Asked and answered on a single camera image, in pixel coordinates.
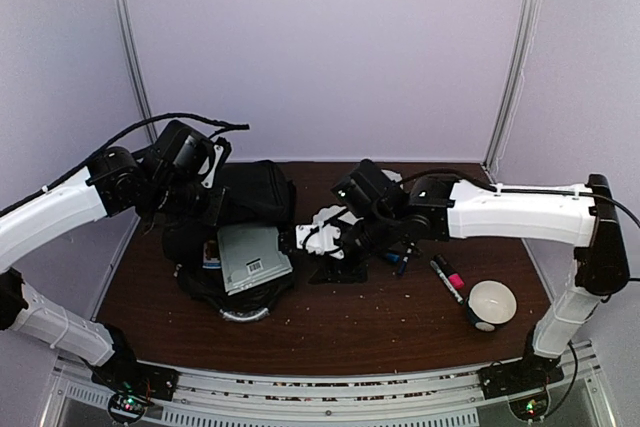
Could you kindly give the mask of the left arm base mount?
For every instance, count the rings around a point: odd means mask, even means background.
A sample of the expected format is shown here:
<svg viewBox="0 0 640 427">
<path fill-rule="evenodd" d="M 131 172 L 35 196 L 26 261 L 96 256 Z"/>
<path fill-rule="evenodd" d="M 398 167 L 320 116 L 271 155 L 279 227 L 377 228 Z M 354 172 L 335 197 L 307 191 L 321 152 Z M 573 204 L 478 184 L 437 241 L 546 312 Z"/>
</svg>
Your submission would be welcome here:
<svg viewBox="0 0 640 427">
<path fill-rule="evenodd" d="M 89 363 L 86 366 L 93 383 L 113 392 L 106 409 L 111 419 L 121 425 L 141 420 L 157 401 L 171 401 L 179 380 L 177 370 L 145 363 L 120 369 Z"/>
</svg>

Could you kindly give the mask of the dog picture book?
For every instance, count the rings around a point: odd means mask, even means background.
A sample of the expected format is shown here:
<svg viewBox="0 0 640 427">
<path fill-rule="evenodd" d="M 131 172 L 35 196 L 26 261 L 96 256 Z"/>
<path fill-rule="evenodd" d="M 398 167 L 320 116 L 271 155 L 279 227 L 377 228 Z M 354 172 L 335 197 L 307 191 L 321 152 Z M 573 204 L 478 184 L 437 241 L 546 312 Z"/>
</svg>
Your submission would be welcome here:
<svg viewBox="0 0 640 427">
<path fill-rule="evenodd" d="M 209 270 L 217 270 L 221 268 L 219 248 L 215 240 L 209 240 L 204 243 L 202 266 L 204 269 Z"/>
</svg>

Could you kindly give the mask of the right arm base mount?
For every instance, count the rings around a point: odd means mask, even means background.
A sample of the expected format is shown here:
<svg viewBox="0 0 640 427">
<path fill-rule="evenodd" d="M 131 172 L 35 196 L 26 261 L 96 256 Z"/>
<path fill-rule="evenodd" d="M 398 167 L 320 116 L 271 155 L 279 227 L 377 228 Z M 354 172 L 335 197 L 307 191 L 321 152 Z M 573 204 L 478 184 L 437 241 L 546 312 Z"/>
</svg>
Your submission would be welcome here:
<svg viewBox="0 0 640 427">
<path fill-rule="evenodd" d="M 511 414 L 528 423 L 542 421 L 551 412 L 549 387 L 565 378 L 557 365 L 531 366 L 523 359 L 493 362 L 477 375 L 485 400 L 506 398 Z"/>
</svg>

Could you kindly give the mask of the grey cloth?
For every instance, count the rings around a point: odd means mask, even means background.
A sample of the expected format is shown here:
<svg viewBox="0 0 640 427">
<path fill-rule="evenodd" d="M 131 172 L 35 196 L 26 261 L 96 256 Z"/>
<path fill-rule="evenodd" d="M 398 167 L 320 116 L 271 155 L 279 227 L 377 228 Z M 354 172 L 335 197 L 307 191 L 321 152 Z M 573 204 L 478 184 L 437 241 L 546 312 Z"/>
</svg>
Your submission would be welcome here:
<svg viewBox="0 0 640 427">
<path fill-rule="evenodd" d="M 398 172 L 394 172 L 394 171 L 391 171 L 391 170 L 385 170 L 385 169 L 383 169 L 382 172 L 384 173 L 384 175 L 387 178 L 389 178 L 393 182 L 400 182 L 402 180 L 402 176 Z"/>
</svg>

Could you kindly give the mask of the grey notebook with barcode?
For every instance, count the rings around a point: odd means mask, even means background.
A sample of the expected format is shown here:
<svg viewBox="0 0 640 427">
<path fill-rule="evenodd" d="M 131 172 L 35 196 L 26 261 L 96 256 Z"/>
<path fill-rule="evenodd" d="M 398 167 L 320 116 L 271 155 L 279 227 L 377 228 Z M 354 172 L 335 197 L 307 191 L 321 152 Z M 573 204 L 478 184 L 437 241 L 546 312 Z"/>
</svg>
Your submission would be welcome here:
<svg viewBox="0 0 640 427">
<path fill-rule="evenodd" d="M 276 226 L 246 223 L 222 227 L 217 233 L 224 288 L 235 295 L 293 272 L 289 257 L 278 247 Z"/>
</svg>

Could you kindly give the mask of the black student backpack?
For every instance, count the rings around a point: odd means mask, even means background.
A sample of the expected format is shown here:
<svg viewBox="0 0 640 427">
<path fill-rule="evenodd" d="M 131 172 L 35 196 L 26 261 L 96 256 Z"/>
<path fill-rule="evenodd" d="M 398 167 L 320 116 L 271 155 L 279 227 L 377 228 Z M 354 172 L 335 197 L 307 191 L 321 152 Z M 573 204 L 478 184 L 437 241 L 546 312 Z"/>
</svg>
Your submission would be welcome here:
<svg viewBox="0 0 640 427">
<path fill-rule="evenodd" d="M 296 187 L 269 160 L 225 165 L 214 185 L 224 192 L 216 220 L 170 217 L 162 251 L 191 299 L 229 322 L 258 322 L 294 286 L 281 236 L 294 220 Z"/>
</svg>

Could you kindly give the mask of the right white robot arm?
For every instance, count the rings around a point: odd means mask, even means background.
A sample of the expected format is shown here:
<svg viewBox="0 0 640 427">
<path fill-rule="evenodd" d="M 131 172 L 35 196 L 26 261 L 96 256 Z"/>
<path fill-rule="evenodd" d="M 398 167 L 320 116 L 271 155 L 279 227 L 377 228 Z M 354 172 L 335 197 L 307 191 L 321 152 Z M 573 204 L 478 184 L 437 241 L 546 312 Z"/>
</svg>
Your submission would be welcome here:
<svg viewBox="0 0 640 427">
<path fill-rule="evenodd" d="M 296 228 L 297 248 L 331 257 L 323 280 L 339 283 L 396 243 L 504 237 L 573 246 L 573 281 L 530 331 L 513 366 L 519 387 L 533 388 L 545 378 L 597 305 L 631 280 L 617 215 L 623 206 L 602 175 L 567 187 L 526 187 L 435 169 L 408 181 L 412 187 L 405 190 L 385 174 L 349 174 L 332 190 L 339 207 Z"/>
</svg>

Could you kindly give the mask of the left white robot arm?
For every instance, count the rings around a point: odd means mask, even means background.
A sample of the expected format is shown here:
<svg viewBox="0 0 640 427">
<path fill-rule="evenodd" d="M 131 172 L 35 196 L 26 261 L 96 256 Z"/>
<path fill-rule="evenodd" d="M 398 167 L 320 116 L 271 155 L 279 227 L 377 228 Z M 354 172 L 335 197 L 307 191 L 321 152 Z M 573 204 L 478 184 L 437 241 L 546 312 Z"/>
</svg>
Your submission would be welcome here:
<svg viewBox="0 0 640 427">
<path fill-rule="evenodd" d="M 125 334 L 51 301 L 24 280 L 14 265 L 27 254 L 77 227 L 131 208 L 146 214 L 176 210 L 210 213 L 213 181 L 229 148 L 207 143 L 186 147 L 174 159 L 137 159 L 122 147 L 93 156 L 55 187 L 1 216 L 1 328 L 22 332 L 84 360 L 123 391 L 144 380 Z"/>
</svg>

